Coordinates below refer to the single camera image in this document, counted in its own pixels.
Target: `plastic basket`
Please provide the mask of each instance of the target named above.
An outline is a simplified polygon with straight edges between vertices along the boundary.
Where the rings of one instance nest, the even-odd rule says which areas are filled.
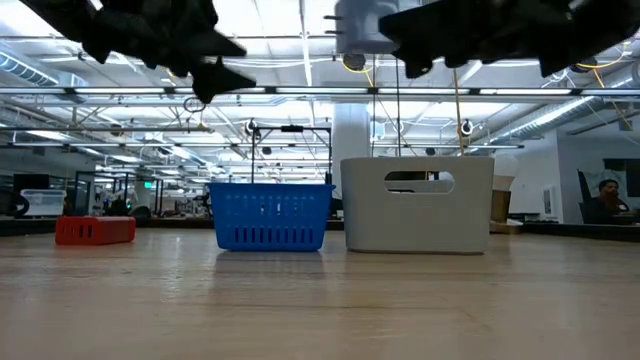
[[[218,246],[226,250],[316,251],[333,185],[211,183]]]

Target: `person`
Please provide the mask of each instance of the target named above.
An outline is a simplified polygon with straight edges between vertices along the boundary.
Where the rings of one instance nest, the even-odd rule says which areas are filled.
[[[620,185],[612,179],[598,184],[600,194],[589,200],[585,206],[585,223],[599,225],[627,225],[638,215],[618,198]]]

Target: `metal frame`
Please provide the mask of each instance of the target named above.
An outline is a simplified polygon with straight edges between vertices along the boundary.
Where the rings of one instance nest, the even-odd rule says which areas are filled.
[[[453,88],[425,88],[425,87],[293,87],[293,86],[263,86],[231,91],[229,95],[344,95],[371,96],[392,95],[398,93],[403,96],[453,96]],[[581,96],[615,96],[635,97],[640,95],[639,88],[460,88],[461,96],[484,96],[491,98],[527,98],[527,97],[581,97]],[[0,95],[110,95],[110,96],[166,96],[193,95],[189,87],[0,87]]]
[[[262,135],[262,137],[260,138],[260,142],[256,143],[256,133],[261,131],[261,130],[265,130],[266,133],[264,135]],[[255,172],[256,172],[256,148],[258,147],[258,145],[261,145],[261,143],[269,136],[271,135],[271,133],[273,131],[281,131],[284,133],[302,133],[304,131],[311,131],[315,136],[317,136],[318,139],[322,140],[322,138],[320,137],[320,135],[318,134],[318,131],[326,131],[329,134],[329,143],[326,143],[324,141],[323,144],[313,144],[313,145],[320,145],[320,146],[314,146],[314,147],[324,147],[326,146],[329,149],[329,168],[327,170],[327,174],[326,175],[331,175],[331,167],[333,165],[333,139],[331,136],[331,128],[326,128],[326,127],[309,127],[309,126],[254,126],[252,131],[251,131],[251,183],[253,184],[255,182]],[[279,147],[279,146],[272,146],[273,144],[269,144],[266,143],[264,146],[262,147]],[[296,144],[287,144],[286,146],[282,146],[282,147],[291,147],[291,145],[296,146]]]

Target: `table surface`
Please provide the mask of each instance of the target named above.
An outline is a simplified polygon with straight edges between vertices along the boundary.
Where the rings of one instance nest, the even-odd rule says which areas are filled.
[[[634,359],[640,247],[495,236],[484,256],[0,239],[0,359]]]

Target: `pipe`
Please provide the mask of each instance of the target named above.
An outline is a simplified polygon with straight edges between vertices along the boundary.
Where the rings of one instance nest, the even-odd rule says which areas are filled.
[[[613,89],[640,87],[639,66],[638,62],[634,62],[629,68],[606,77],[604,79],[606,87]],[[586,96],[562,104],[548,105],[501,128],[490,138],[485,137],[477,141],[482,144],[502,144],[513,137],[523,140],[591,115],[603,110],[605,106],[605,99],[599,96]]]

